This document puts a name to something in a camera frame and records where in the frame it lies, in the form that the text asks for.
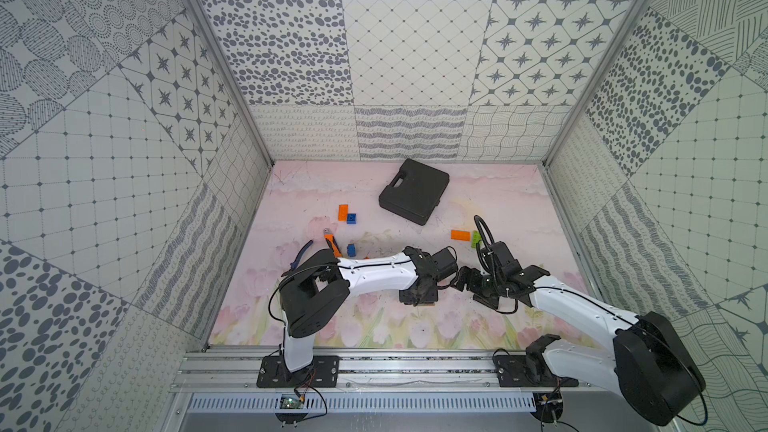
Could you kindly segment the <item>green long lego brick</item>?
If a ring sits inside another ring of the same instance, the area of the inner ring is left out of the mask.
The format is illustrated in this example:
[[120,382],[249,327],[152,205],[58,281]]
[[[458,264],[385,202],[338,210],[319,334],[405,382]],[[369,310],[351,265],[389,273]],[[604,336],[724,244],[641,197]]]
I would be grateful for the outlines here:
[[478,244],[481,242],[481,240],[482,240],[481,234],[477,230],[473,231],[472,237],[471,237],[471,247],[473,249],[476,249]]

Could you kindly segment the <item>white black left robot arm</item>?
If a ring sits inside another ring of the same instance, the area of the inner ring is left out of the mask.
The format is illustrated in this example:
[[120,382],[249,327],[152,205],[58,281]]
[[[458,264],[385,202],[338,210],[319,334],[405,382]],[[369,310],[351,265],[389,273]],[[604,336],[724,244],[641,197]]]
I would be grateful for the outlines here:
[[362,260],[337,257],[321,249],[277,286],[284,323],[282,357],[289,373],[313,362],[315,335],[353,297],[395,291],[404,305],[432,305],[438,284],[458,272],[449,247],[434,254],[407,246],[402,252]]

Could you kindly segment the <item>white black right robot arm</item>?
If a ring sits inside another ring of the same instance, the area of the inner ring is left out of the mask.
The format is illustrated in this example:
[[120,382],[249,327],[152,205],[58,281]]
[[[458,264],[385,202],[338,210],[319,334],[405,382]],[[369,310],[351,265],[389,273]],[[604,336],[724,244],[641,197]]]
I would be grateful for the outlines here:
[[560,390],[568,380],[622,397],[646,421],[665,426],[701,400],[706,381],[670,321],[656,312],[619,309],[568,286],[546,269],[522,267],[507,246],[478,247],[478,268],[463,266],[450,287],[493,311],[503,299],[562,320],[596,342],[574,344],[544,334],[525,349],[523,373],[535,386]]

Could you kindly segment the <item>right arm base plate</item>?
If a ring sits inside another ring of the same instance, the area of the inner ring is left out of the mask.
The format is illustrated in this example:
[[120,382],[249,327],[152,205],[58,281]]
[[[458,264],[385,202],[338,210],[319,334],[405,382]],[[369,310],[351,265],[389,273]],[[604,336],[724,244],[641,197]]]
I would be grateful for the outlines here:
[[569,377],[554,375],[539,359],[522,354],[498,354],[492,357],[500,387],[556,388],[578,387],[579,382]]

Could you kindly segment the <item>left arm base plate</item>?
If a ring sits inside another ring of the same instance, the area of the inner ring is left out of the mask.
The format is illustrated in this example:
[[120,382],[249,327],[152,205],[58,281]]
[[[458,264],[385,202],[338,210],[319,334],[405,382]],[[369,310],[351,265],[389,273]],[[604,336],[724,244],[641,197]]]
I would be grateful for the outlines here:
[[339,374],[339,356],[315,356],[311,364],[290,372],[282,356],[264,357],[259,369],[258,388],[298,388],[309,384],[316,389],[335,388]]

